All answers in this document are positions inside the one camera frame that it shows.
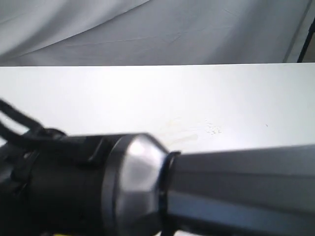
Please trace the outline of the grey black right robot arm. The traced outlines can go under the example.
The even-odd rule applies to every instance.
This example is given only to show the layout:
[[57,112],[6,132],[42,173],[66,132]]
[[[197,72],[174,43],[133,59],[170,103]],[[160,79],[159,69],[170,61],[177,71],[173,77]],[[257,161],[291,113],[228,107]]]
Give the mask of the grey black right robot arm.
[[312,236],[315,147],[169,152],[147,134],[0,148],[3,236]]

